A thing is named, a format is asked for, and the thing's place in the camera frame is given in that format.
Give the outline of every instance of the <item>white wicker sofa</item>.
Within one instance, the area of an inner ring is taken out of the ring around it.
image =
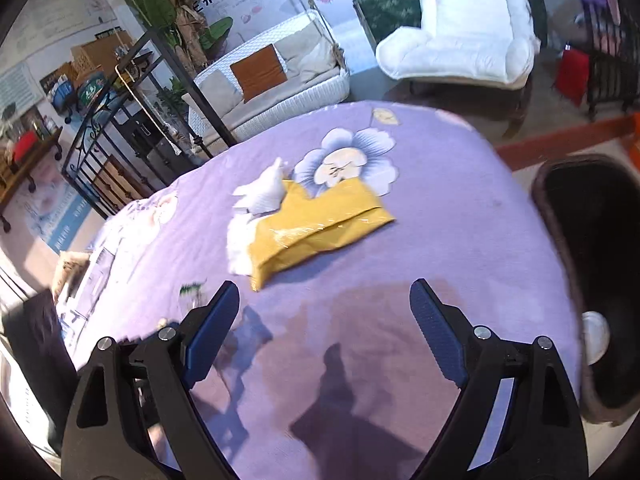
[[[238,80],[231,72],[231,64],[250,56],[268,44],[275,43],[282,38],[286,38],[302,30],[313,20],[320,20],[320,15],[314,10],[309,10],[293,18],[289,18],[269,30],[265,30],[263,33],[251,38],[233,51],[225,54],[206,70],[203,70],[194,80],[195,83],[201,83],[213,71],[220,70],[220,72],[236,86],[238,91],[242,91]],[[228,124],[226,118],[233,112],[222,117],[222,120],[230,129],[231,134],[241,142],[292,117],[318,110],[318,108],[324,106],[339,103],[346,99],[349,90],[349,72],[337,66],[334,70],[330,71],[330,73],[322,74],[309,81],[308,84],[305,85],[305,88],[299,93],[273,104],[273,106],[267,110],[261,111],[241,124]],[[195,133],[203,137],[206,146],[212,145],[212,143],[220,138],[209,124],[209,121],[201,119],[192,108],[189,110],[189,125]]]

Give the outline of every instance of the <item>blue gripper pad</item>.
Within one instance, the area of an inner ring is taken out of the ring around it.
[[[182,380],[188,389],[203,380],[213,364],[240,305],[240,293],[231,282],[225,282],[209,302],[213,308],[184,352]]]
[[[460,341],[438,307],[438,304],[441,304],[440,300],[435,297],[435,294],[432,297],[430,291],[418,281],[411,286],[409,303],[411,312],[436,358],[440,371],[445,378],[462,388],[468,378],[465,354]]]

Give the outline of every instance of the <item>purple bedsheet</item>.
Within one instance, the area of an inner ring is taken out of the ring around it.
[[[396,120],[383,114],[385,124],[376,122],[375,107]],[[292,168],[332,128],[370,126],[396,141],[386,156],[399,176],[381,200],[397,221],[279,273],[260,292],[229,275],[234,188],[277,156]],[[154,228],[149,212],[169,194],[175,213]],[[578,385],[578,319],[552,242],[492,147],[450,114],[373,102],[318,110],[231,148],[120,215],[135,227],[73,359],[85,362],[101,336],[145,336],[161,318],[181,319],[186,283],[206,282],[210,297],[224,280],[235,282],[242,319],[192,393],[242,480],[411,476],[458,394],[409,310],[417,278],[502,338],[550,336]],[[495,438],[499,427],[489,433]],[[164,459],[175,465],[170,452]]]

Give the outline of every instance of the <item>black metal bed frame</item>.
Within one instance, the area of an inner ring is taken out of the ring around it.
[[[587,104],[594,121],[598,104],[622,102],[626,112],[640,97],[640,28],[622,2],[617,25],[609,7],[581,1],[589,55]]]
[[[140,56],[140,51],[149,43],[155,46],[159,55],[153,52],[149,65],[141,71],[136,65],[136,58]],[[138,190],[137,194],[140,197],[149,196],[168,186],[178,176],[196,168],[198,165],[194,161],[193,154],[189,154],[177,142],[175,145],[180,148],[181,153],[176,157],[167,155],[167,150],[164,150],[165,153],[163,153],[159,144],[152,142],[152,136],[155,136],[155,139],[172,137],[165,125],[162,124],[162,119],[144,102],[144,99],[140,97],[136,89],[144,80],[149,80],[158,91],[158,94],[162,95],[165,92],[153,74],[153,71],[162,62],[166,62],[171,72],[181,81],[186,91],[191,95],[193,101],[217,131],[226,146],[231,147],[238,143],[187,74],[168,44],[156,31],[148,30],[117,66],[116,72],[134,74],[132,81],[128,83],[130,92],[129,89],[125,88],[122,89],[119,96],[112,97],[113,85],[118,79],[118,75],[113,73],[108,78],[107,83],[86,111],[84,120],[82,120],[82,124],[68,150],[62,167],[62,175],[65,180],[103,218],[116,214],[127,203],[134,200],[136,197],[132,190]],[[127,109],[127,102],[131,100],[136,100],[144,109],[132,114]],[[204,144],[202,137],[193,131],[183,115],[169,101],[166,102],[181,129],[193,139],[194,145],[206,157],[212,158],[213,155]],[[138,132],[136,136],[132,136],[130,132],[127,133],[124,128],[125,125],[116,120],[116,114],[120,111],[127,116],[127,123],[130,123],[130,126],[132,125]],[[145,116],[149,114],[155,120],[145,123]],[[108,124],[114,126],[110,132],[106,129]],[[153,158],[156,160],[155,163],[147,156],[149,154],[153,154]],[[134,158],[141,161],[142,164],[136,166],[133,163]],[[108,160],[112,162],[112,166],[115,164],[116,174],[105,171],[105,163]],[[128,186],[123,183],[123,177],[129,184]]]

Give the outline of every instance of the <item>brown cushion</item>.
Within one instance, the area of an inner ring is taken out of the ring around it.
[[[230,68],[242,88],[244,102],[287,80],[272,44],[233,63]]]

